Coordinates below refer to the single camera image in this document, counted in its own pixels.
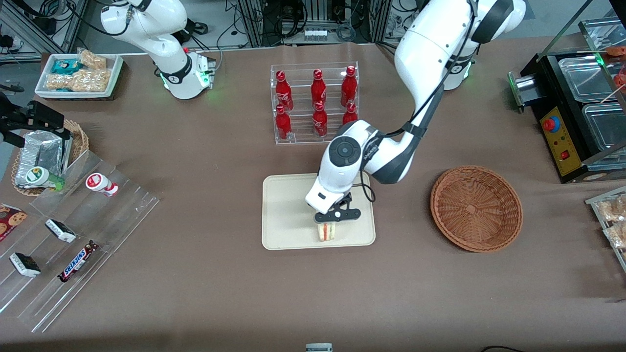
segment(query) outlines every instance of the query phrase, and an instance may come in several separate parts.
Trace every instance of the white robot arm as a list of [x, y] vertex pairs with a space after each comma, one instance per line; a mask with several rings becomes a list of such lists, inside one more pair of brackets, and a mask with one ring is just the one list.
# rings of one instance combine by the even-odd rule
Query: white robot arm
[[102, 26], [109, 33], [122, 33], [116, 39], [148, 53], [173, 96], [190, 99], [211, 85], [214, 63], [186, 53], [171, 35], [187, 24], [187, 12], [179, 0], [128, 0], [123, 4], [103, 7]]
[[[444, 86], [456, 88], [478, 45], [517, 27], [525, 11], [523, 0], [431, 0], [426, 5], [395, 53], [396, 70], [416, 109], [398, 131], [404, 133], [402, 139], [396, 142], [364, 120], [344, 125], [326, 148], [315, 184], [306, 196], [319, 212], [316, 222], [360, 216], [358, 209], [349, 209], [349, 192], [361, 170], [382, 184], [404, 178]], [[339, 208], [346, 204], [347, 211]]]

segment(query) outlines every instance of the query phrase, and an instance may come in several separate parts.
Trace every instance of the acrylic bottle rack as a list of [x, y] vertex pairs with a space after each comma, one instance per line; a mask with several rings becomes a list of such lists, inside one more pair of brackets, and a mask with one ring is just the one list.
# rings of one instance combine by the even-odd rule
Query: acrylic bottle rack
[[[276, 144], [289, 143], [324, 143], [330, 142], [341, 127], [346, 108], [341, 105], [341, 83], [346, 77], [346, 68], [352, 65], [356, 68], [356, 80], [359, 82], [359, 63], [305, 63], [293, 65], [272, 65], [270, 71], [270, 95], [272, 99], [272, 116], [274, 124], [274, 139]], [[313, 71], [319, 68], [324, 75], [326, 83], [326, 113], [328, 114], [328, 134], [317, 137], [313, 134], [313, 106], [311, 100], [311, 84], [313, 83]], [[294, 137], [290, 140], [281, 140], [276, 128], [276, 72], [284, 71], [287, 82], [291, 86], [294, 99], [294, 109], [288, 112], [291, 118], [291, 129]], [[357, 88], [354, 103], [359, 113], [359, 88]]]

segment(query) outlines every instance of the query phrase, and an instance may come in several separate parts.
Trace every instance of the brown wicker basket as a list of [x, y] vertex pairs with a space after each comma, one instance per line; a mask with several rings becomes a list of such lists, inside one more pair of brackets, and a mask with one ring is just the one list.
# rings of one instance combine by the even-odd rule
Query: brown wicker basket
[[460, 166], [444, 172], [431, 192], [437, 227], [472, 252], [498, 251], [515, 240], [523, 214], [511, 185], [488, 168]]
[[[74, 135], [74, 140], [72, 141], [72, 148], [69, 155], [69, 164], [72, 164], [74, 160], [76, 160], [84, 151], [89, 149], [89, 138], [87, 137], [83, 129], [80, 128], [80, 126], [72, 120], [65, 120], [63, 122], [63, 127], [67, 128]], [[11, 181], [13, 182], [13, 187], [23, 195], [37, 197], [43, 192], [43, 188], [22, 189], [15, 185], [15, 175], [18, 173], [19, 157], [21, 153], [22, 151], [20, 150], [18, 152], [18, 156], [15, 158], [15, 162], [13, 163], [13, 169], [11, 170]]]

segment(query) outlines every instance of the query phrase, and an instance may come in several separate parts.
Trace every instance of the red bottle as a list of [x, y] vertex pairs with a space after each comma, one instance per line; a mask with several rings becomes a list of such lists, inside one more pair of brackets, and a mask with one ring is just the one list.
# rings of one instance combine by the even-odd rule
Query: red bottle
[[344, 81], [341, 83], [341, 106], [346, 106], [349, 102], [354, 101], [358, 86], [355, 74], [356, 68], [354, 66], [346, 68], [346, 77], [344, 77]]
[[285, 79], [285, 73], [283, 71], [276, 72], [276, 97], [278, 98], [279, 104], [283, 104], [289, 109], [289, 111], [294, 109], [294, 99], [291, 95], [291, 86], [287, 83]]
[[323, 137], [328, 133], [328, 115], [324, 111], [325, 104], [323, 101], [315, 103], [315, 111], [313, 112], [313, 134], [317, 137]]
[[311, 85], [311, 102], [313, 106], [318, 101], [326, 103], [326, 83], [322, 79], [322, 70], [319, 68], [313, 71], [313, 84]]
[[291, 119], [285, 112], [285, 106], [278, 105], [276, 107], [276, 127], [278, 128], [278, 137], [282, 140], [290, 140], [294, 137], [291, 130]]
[[346, 106], [346, 113], [344, 114], [344, 119], [342, 124], [345, 125], [348, 122], [356, 121], [359, 117], [356, 115], [356, 105], [354, 102], [350, 101]]

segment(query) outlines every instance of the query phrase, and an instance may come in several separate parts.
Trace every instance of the brown table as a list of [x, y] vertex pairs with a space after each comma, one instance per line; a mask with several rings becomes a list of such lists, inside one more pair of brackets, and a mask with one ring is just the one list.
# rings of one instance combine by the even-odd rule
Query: brown table
[[[44, 334], [0, 321], [2, 351], [626, 350], [624, 275], [583, 201], [620, 182], [561, 185], [530, 111], [519, 115], [506, 73], [549, 38], [486, 45], [447, 92], [408, 176], [374, 185], [369, 247], [270, 252], [262, 182], [315, 172], [325, 145], [276, 146], [273, 63], [358, 60], [361, 117], [385, 131], [413, 109], [388, 54], [374, 45], [281, 47], [225, 55], [215, 88], [174, 99], [147, 56], [115, 101], [51, 101], [81, 123], [92, 150], [162, 198]], [[524, 226], [510, 247], [473, 254], [435, 227], [436, 178], [463, 164], [506, 178]], [[32, 199], [12, 190], [3, 202]]]

